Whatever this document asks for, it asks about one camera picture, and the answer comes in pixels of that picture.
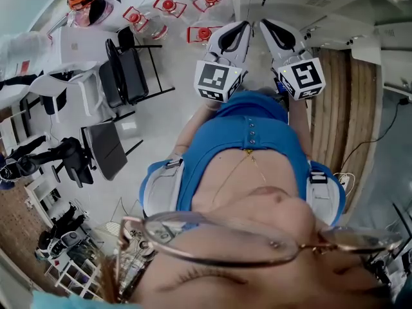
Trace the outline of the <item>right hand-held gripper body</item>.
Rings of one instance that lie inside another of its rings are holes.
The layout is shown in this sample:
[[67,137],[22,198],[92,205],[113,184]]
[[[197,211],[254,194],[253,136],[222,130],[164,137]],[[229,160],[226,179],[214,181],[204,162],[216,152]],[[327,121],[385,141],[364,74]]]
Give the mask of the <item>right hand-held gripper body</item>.
[[294,100],[306,100],[322,93],[326,86],[324,73],[319,58],[313,56],[310,48],[282,62],[283,65],[275,70],[275,77]]

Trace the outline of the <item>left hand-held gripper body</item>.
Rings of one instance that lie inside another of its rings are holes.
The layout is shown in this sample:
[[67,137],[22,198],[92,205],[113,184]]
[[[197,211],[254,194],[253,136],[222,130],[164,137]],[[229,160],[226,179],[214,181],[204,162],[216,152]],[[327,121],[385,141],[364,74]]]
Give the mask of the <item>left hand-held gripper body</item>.
[[216,102],[227,102],[240,87],[248,71],[246,55],[228,56],[206,52],[196,63],[194,88],[199,96]]

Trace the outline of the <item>grey metal locker cabinet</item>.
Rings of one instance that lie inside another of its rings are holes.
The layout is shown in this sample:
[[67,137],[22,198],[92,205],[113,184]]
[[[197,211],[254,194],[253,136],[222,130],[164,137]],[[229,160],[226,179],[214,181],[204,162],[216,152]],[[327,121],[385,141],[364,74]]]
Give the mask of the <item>grey metal locker cabinet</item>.
[[252,80],[270,82],[271,55],[262,19],[297,28],[313,48],[347,50],[380,67],[384,89],[412,98],[412,0],[234,0],[236,17],[254,37],[247,57]]

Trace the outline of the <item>person's right forearm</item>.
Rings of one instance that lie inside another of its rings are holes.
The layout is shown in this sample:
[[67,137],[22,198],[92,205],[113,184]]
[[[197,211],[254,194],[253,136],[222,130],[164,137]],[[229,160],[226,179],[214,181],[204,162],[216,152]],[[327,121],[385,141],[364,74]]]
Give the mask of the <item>person's right forearm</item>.
[[300,146],[308,159],[312,158],[312,138],[304,100],[289,98],[289,125],[295,131]]

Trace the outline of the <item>person's left forearm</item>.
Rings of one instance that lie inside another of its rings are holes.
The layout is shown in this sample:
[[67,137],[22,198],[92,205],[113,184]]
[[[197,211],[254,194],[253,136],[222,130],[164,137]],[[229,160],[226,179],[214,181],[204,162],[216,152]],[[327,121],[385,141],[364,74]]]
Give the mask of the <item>person's left forearm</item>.
[[202,104],[179,134],[172,154],[184,154],[184,152],[186,152],[186,150],[188,150],[188,148],[190,147],[196,132],[204,123],[206,123],[216,114],[220,106],[220,102],[212,101],[208,101]]

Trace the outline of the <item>black device with blue screen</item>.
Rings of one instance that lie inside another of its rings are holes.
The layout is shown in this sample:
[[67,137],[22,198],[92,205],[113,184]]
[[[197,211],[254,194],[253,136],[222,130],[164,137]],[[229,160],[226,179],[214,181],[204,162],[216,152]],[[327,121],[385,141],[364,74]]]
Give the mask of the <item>black device with blue screen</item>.
[[280,101],[282,101],[286,105],[288,105],[288,103],[289,103],[289,93],[286,90],[285,86],[283,85],[283,83],[277,77],[274,77],[274,82],[275,82],[275,85],[276,85],[277,97],[280,99]]

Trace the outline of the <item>person's blue shirt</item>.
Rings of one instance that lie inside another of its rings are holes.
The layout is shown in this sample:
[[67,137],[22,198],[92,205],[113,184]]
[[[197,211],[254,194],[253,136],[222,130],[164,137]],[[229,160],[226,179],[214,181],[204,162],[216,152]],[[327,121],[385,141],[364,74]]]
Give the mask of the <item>person's blue shirt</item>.
[[196,132],[188,150],[153,163],[140,186],[140,203],[152,216],[189,211],[192,198],[212,159],[226,149],[273,150],[291,163],[299,197],[327,225],[336,225],[345,193],[327,166],[308,160],[286,111],[274,99],[253,91],[235,94]]

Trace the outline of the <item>wooden plank platform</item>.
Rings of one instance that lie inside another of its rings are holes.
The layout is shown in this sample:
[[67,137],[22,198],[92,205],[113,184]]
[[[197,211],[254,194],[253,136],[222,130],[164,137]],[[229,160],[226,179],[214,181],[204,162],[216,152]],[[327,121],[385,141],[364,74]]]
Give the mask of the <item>wooden plank platform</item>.
[[347,50],[317,48],[326,87],[312,104],[312,158],[349,176],[344,213],[358,204],[373,167],[382,111],[380,69]]

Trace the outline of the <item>black folding chair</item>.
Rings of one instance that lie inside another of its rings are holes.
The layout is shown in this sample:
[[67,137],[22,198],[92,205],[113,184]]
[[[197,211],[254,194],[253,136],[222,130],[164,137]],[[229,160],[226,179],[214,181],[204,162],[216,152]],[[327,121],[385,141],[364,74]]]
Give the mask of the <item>black folding chair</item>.
[[[98,71],[98,76],[111,109],[120,106],[132,105],[157,97],[164,93],[174,91],[171,87],[163,89],[158,70],[153,58],[152,50],[162,48],[161,44],[136,44],[135,36],[130,28],[123,28],[117,32],[118,44],[112,39],[105,42],[108,61]],[[153,67],[159,91],[150,94],[142,63],[138,54],[139,50],[146,49]]]
[[91,168],[98,169],[107,181],[115,179],[127,164],[127,156],[144,142],[140,139],[127,150],[122,146],[122,139],[136,136],[136,120],[131,118],[134,114],[131,111],[80,129],[86,155],[93,160]]

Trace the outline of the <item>pink translucent container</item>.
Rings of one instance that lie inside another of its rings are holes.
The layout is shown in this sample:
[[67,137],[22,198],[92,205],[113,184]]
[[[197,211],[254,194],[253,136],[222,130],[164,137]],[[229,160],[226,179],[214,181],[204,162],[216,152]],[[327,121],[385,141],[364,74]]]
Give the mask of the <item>pink translucent container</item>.
[[113,11],[113,4],[107,0],[95,0],[89,6],[74,12],[72,25],[88,27],[100,24]]

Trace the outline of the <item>white plastic chair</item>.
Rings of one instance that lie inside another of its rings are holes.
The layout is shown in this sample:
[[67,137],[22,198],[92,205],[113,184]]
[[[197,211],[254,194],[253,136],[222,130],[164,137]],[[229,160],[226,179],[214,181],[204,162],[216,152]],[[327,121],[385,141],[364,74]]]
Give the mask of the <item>white plastic chair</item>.
[[51,75],[41,75],[29,85],[28,89],[30,93],[51,97],[57,123],[61,122],[57,97],[64,91],[73,90],[82,95],[84,112],[88,117],[92,117],[103,104],[101,81],[98,73],[93,69],[79,73],[68,81],[56,79]]

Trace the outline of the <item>thin-rimmed glasses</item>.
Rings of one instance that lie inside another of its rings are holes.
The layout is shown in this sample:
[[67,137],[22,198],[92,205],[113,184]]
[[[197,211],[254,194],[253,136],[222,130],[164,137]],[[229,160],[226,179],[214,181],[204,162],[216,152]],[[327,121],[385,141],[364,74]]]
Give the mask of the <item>thin-rimmed glasses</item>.
[[315,241],[300,242],[258,222],[223,219],[199,212],[165,212],[146,219],[126,216],[120,224],[118,253],[130,253],[141,234],[156,252],[198,265],[266,268],[287,264],[309,250],[374,254],[402,243],[396,232],[351,227],[320,230]]

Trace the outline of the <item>plastic-wrapped white bundle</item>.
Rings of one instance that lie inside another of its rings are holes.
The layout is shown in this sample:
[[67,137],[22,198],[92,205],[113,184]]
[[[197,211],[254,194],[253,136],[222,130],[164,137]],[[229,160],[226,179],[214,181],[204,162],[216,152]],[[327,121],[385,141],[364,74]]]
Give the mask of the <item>plastic-wrapped white bundle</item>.
[[53,41],[39,32],[0,37],[0,82],[39,74],[48,63]]

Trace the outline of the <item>small white shelf unit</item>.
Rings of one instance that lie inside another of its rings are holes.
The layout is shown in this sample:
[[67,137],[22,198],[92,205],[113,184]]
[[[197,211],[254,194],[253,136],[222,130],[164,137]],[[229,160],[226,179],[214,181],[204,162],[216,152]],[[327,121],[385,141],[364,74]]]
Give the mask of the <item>small white shelf unit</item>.
[[53,223],[50,218],[52,207],[61,198],[57,190],[57,182],[49,174],[40,174],[24,189],[28,195],[30,205],[37,211],[44,224],[52,228]]

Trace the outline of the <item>white metal rack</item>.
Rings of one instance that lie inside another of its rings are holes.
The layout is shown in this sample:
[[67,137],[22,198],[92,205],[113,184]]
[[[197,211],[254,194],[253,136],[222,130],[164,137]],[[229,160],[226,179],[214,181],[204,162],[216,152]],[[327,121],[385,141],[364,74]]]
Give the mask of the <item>white metal rack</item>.
[[103,301],[100,294],[100,272],[89,259],[82,264],[77,264],[72,259],[51,260],[44,275],[52,280],[55,288],[61,288],[68,295]]

